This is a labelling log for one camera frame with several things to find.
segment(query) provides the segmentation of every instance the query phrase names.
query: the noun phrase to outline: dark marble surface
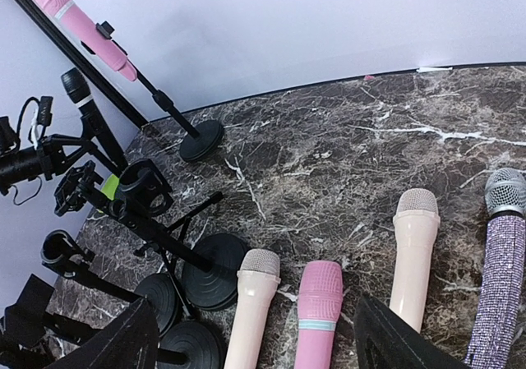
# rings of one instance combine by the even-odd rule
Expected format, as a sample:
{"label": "dark marble surface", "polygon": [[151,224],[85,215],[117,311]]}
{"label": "dark marble surface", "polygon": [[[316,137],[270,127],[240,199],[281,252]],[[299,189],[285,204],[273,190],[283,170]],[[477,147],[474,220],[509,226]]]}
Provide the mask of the dark marble surface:
{"label": "dark marble surface", "polygon": [[[128,154],[130,160],[151,157],[172,184],[175,206],[164,222],[213,191],[226,195],[196,218],[189,244],[230,232],[281,256],[283,281],[270,309],[261,369],[293,368],[296,294],[304,265],[315,259],[338,261],[344,269],[332,367],[358,367],[354,308],[362,293],[389,301],[398,199],[411,187],[432,190],[442,222],[422,335],[462,358],[482,281],[484,184],[496,168],[526,168],[525,79],[524,67],[492,67],[314,85],[189,114],[194,122],[218,118],[227,128],[220,149],[205,162],[178,159],[182,133],[170,120],[153,124],[161,140],[140,134]],[[126,288],[162,268],[155,254],[132,256],[141,243],[111,219],[92,215],[79,243],[97,253],[93,271]],[[63,280],[52,306],[97,326],[125,307]],[[203,318],[228,338],[234,310]],[[526,362],[525,326],[523,305],[509,368]]]}

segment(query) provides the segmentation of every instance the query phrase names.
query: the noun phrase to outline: lavender wall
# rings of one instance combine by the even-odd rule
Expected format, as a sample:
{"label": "lavender wall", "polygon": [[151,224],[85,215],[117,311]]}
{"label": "lavender wall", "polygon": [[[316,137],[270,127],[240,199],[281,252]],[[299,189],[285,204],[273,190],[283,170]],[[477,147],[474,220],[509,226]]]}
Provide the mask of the lavender wall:
{"label": "lavender wall", "polygon": [[[71,69],[72,63],[61,54],[30,18],[13,0],[0,0],[0,116],[9,116],[16,126],[22,104],[30,96],[52,95],[53,125],[49,133],[81,134],[79,113],[66,96],[60,75]],[[118,139],[127,145],[136,129],[92,85],[95,100]],[[27,113],[22,128],[23,147],[33,109]],[[98,170],[104,176],[103,167]],[[80,213],[69,213],[62,218],[54,215],[53,192],[60,178],[46,182],[40,194],[21,207],[12,204],[9,197],[0,196],[0,311],[18,297],[30,273],[52,283],[53,273],[40,264],[39,252],[45,236],[54,229],[66,229],[76,236],[88,206]],[[19,184],[20,196],[27,197],[35,191],[37,182]]]}
{"label": "lavender wall", "polygon": [[[344,77],[526,59],[526,0],[75,1],[109,21],[185,110]],[[163,115],[140,85],[92,59],[148,118]]]}

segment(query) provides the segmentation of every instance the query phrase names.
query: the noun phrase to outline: light pink microphone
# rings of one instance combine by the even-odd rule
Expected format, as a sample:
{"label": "light pink microphone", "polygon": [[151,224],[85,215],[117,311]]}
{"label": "light pink microphone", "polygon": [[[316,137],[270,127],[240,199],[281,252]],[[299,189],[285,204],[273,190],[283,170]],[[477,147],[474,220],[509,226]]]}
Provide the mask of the light pink microphone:
{"label": "light pink microphone", "polygon": [[127,55],[111,40],[105,38],[95,23],[73,0],[35,0],[42,10],[68,28],[88,48],[114,71],[129,81],[137,79],[137,70]]}
{"label": "light pink microphone", "polygon": [[299,336],[294,369],[329,369],[343,301],[342,268],[331,261],[308,263],[299,287]]}

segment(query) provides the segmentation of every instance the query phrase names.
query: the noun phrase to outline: purple rhinestone microphone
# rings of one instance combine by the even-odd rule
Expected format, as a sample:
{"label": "purple rhinestone microphone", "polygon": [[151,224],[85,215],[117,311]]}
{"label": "purple rhinestone microphone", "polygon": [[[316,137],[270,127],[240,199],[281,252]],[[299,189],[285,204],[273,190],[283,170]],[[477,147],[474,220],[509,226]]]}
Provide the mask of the purple rhinestone microphone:
{"label": "purple rhinestone microphone", "polygon": [[503,168],[486,184],[486,255],[477,317],[464,363],[473,369],[502,369],[514,338],[523,282],[526,242],[526,181]]}

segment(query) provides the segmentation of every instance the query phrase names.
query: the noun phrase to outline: black round base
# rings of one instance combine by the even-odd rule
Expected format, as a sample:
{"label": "black round base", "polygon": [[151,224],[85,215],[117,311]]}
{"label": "black round base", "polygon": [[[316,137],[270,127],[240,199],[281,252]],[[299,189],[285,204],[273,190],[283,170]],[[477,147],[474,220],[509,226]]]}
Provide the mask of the black round base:
{"label": "black round base", "polygon": [[160,348],[183,353],[187,362],[157,362],[159,369],[223,369],[227,346],[218,331],[195,321],[175,325],[161,340]]}
{"label": "black round base", "polygon": [[167,274],[158,273],[146,277],[137,285],[135,293],[148,299],[154,308],[160,336],[166,334],[174,324],[181,320],[181,301]]}
{"label": "black round base", "polygon": [[182,140],[179,154],[185,162],[196,162],[205,158],[214,151],[221,139],[223,139],[224,128],[219,121],[209,120],[196,125],[199,137],[194,139],[186,135]]}
{"label": "black round base", "polygon": [[193,250],[214,262],[214,268],[205,273],[185,263],[181,282],[188,301],[207,311],[232,306],[238,297],[237,272],[248,246],[233,235],[219,233],[200,240]]}

